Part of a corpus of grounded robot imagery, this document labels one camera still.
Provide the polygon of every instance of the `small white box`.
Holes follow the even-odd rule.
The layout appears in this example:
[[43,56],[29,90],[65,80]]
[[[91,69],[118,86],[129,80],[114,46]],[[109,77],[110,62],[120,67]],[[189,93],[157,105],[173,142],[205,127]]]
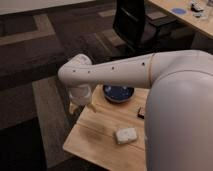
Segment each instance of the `small white box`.
[[118,144],[125,144],[137,140],[137,132],[135,128],[119,129],[115,132],[115,137]]

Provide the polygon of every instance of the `desk leg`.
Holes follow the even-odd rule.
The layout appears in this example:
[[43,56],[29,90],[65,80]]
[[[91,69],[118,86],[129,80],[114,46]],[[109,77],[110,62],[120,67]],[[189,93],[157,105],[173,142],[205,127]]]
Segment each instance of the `desk leg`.
[[213,54],[213,39],[196,32],[191,49],[199,49]]

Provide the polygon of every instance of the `small dark object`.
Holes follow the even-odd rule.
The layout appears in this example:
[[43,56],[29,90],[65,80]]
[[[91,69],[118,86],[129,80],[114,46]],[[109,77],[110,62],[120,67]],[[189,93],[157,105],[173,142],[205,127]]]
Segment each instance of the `small dark object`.
[[141,119],[144,119],[145,117],[144,117],[144,110],[143,110],[143,108],[142,107],[140,107],[139,108],[139,110],[138,110],[138,117],[139,118],[141,118]]
[[123,103],[128,101],[132,97],[134,93],[134,88],[125,86],[120,87],[104,85],[103,91],[107,100],[114,103]]
[[194,11],[194,12],[202,12],[203,9],[200,8],[197,4],[191,4],[191,10]]

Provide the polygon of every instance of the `small item on desk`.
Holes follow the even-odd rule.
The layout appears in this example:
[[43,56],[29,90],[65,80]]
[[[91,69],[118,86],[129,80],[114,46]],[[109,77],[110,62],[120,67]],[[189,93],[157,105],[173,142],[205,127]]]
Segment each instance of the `small item on desk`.
[[126,144],[138,139],[135,128],[119,129],[115,132],[115,138],[118,144]]
[[193,13],[193,16],[196,18],[200,18],[203,16],[203,12],[195,12],[195,13]]
[[191,10],[194,12],[202,12],[204,9],[201,8],[197,3],[191,3]]
[[140,107],[138,110],[138,117],[141,119],[144,119],[145,118],[144,115],[145,115],[145,110],[144,110],[144,108]]
[[90,109],[92,109],[93,112],[95,112],[95,113],[97,112],[97,109],[96,109],[96,107],[92,104],[92,102],[88,103],[88,104],[87,104],[87,107],[90,108]]

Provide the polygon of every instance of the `desk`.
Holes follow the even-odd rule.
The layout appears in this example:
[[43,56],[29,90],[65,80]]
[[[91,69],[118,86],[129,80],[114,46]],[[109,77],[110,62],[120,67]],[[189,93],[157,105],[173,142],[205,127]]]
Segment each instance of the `desk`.
[[[145,107],[147,89],[135,89],[132,99],[123,104],[110,104],[97,86],[93,93],[94,113],[85,107],[66,139],[63,149],[108,170],[145,171],[144,121],[137,117]],[[138,140],[117,145],[114,131],[135,127]]]
[[[176,16],[179,20],[194,28],[196,31],[213,39],[213,17],[211,17],[209,21],[194,17],[193,12],[189,10],[190,0],[148,0],[148,2],[167,13]],[[186,10],[186,13],[183,15],[177,15],[171,11],[173,8],[182,8]]]

